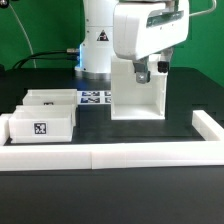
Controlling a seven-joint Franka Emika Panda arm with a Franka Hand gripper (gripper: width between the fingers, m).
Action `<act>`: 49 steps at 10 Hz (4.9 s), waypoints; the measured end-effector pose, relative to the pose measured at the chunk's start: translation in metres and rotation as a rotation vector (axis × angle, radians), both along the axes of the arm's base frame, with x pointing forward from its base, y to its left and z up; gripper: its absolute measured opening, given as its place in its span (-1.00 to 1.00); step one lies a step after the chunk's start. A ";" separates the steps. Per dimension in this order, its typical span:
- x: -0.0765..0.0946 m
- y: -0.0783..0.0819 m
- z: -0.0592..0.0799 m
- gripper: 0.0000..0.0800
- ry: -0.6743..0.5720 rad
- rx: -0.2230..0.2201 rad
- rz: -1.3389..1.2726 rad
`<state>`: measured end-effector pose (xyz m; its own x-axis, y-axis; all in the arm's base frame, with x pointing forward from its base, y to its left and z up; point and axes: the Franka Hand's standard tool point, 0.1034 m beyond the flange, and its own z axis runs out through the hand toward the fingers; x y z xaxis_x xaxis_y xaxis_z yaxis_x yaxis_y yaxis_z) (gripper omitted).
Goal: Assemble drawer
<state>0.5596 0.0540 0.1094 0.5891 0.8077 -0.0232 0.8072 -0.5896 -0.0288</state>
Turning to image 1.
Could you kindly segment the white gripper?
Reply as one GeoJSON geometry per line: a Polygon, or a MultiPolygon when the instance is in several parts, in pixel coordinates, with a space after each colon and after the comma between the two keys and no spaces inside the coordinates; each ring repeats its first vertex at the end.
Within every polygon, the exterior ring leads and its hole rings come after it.
{"type": "Polygon", "coordinates": [[[147,56],[163,50],[158,71],[167,73],[173,55],[169,47],[186,40],[188,27],[188,0],[120,2],[113,15],[113,49],[119,58],[136,60],[136,82],[146,84],[150,81],[147,56]]]}

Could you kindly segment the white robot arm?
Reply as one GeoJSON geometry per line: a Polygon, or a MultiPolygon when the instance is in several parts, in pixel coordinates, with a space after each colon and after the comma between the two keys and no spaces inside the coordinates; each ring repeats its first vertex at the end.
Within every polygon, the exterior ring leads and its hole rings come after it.
{"type": "Polygon", "coordinates": [[[114,56],[133,63],[136,81],[169,71],[173,46],[186,40],[189,0],[83,0],[85,37],[76,74],[109,80],[114,56]]]}

